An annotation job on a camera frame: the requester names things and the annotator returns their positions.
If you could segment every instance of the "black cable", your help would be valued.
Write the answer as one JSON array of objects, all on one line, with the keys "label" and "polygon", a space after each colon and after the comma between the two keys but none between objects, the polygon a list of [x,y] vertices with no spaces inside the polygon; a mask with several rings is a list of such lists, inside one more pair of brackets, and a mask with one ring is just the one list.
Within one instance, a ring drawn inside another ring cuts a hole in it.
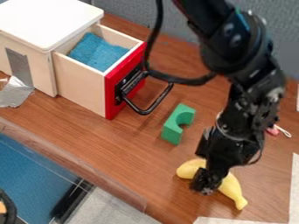
[{"label": "black cable", "polygon": [[162,73],[157,70],[150,69],[150,64],[149,64],[150,52],[153,48],[153,45],[156,42],[156,38],[159,36],[163,24],[163,14],[164,14],[163,0],[156,0],[156,10],[157,10],[157,14],[156,14],[155,27],[152,33],[149,35],[149,39],[147,41],[147,47],[143,55],[143,67],[149,72],[148,75],[152,76],[153,78],[159,79],[161,81],[168,81],[171,83],[177,83],[177,84],[182,84],[187,86],[202,86],[205,85],[206,82],[215,78],[217,74],[214,72],[210,72],[209,74],[205,74],[195,79],[186,79],[186,78],[181,78],[171,74]]}]

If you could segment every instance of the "blue mat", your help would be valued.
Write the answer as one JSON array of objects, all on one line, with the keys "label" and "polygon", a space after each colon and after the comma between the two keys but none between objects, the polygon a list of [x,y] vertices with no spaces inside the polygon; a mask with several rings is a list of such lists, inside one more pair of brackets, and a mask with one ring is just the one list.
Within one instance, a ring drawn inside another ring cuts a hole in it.
[{"label": "blue mat", "polygon": [[105,72],[128,51],[122,46],[110,45],[105,39],[88,32],[68,56]]},{"label": "blue mat", "polygon": [[46,224],[51,211],[78,177],[15,140],[0,134],[0,188],[30,224]]}]

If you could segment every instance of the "green block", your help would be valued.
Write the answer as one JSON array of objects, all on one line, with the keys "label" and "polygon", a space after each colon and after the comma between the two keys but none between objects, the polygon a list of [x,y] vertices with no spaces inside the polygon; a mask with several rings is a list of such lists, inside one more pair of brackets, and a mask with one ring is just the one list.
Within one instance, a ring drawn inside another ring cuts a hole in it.
[{"label": "green block", "polygon": [[183,129],[179,127],[181,124],[192,124],[196,110],[190,108],[183,103],[177,105],[171,116],[167,119],[163,126],[162,139],[172,144],[178,145],[181,142]]}]

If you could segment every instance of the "blue towel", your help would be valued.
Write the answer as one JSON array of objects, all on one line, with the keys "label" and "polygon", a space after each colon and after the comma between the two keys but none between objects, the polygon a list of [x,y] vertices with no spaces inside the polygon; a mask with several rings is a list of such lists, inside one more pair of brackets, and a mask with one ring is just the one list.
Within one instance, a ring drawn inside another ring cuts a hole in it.
[{"label": "blue towel", "polygon": [[88,32],[68,56],[105,72],[128,51],[127,48],[110,45],[105,39]]}]

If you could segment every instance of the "drawer handle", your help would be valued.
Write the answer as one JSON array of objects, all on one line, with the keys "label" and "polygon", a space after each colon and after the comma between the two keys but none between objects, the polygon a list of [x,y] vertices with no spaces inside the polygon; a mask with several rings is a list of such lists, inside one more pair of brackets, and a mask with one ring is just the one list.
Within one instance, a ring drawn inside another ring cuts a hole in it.
[{"label": "drawer handle", "polygon": [[147,108],[141,109],[136,106],[125,94],[122,95],[122,99],[139,115],[146,116],[149,115],[166,97],[166,95],[172,90],[173,83],[169,82],[168,87],[156,98],[156,100]]}]

